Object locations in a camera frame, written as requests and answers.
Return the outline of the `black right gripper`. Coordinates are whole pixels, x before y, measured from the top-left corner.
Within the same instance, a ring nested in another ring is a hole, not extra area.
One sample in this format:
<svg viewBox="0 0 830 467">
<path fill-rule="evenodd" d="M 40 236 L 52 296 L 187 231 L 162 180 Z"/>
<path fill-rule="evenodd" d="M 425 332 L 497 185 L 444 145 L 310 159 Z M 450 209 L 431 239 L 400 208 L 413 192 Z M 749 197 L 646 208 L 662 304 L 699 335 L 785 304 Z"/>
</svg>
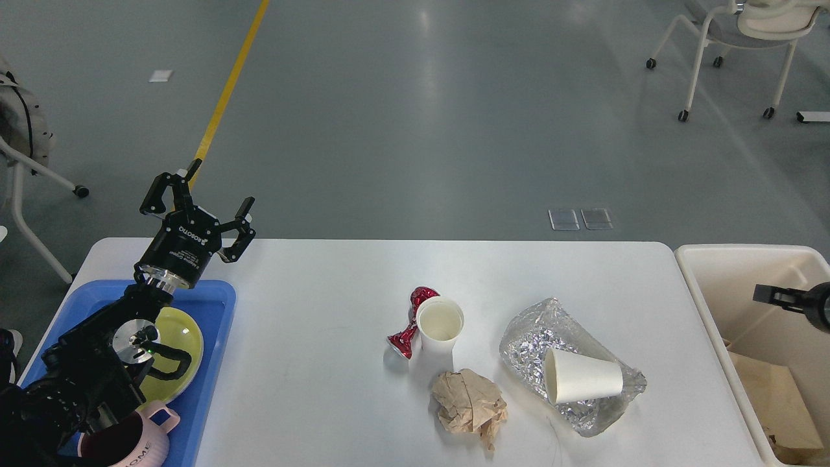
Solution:
<svg viewBox="0 0 830 467">
<path fill-rule="evenodd" d="M 819 331 L 829 333 L 829 281 L 809 291 L 756 284 L 753 300 L 776 305 L 787 311 L 805 313 L 807 321 Z"/>
</svg>

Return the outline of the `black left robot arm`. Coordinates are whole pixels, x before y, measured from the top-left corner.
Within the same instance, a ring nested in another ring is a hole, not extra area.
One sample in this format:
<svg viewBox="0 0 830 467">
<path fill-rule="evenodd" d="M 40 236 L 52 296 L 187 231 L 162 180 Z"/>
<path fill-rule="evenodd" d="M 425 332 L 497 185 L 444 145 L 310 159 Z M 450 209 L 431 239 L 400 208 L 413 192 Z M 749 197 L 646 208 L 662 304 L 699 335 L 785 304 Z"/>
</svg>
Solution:
<svg viewBox="0 0 830 467">
<path fill-rule="evenodd" d="M 94 433 L 125 420 L 146 402 L 147 376 L 179 379 L 193 362 L 170 348 L 155 324 L 178 289 L 192 289 L 218 256 L 236 262 L 257 234 L 247 197 L 224 224 L 191 197 L 189 183 L 201 165 L 155 177 L 140 205 L 143 215 L 163 215 L 160 230 L 136 264 L 134 284 L 45 351 L 44 377 L 27 387 L 2 385 L 3 466 L 86 466 L 59 454 L 78 431 Z"/>
</svg>

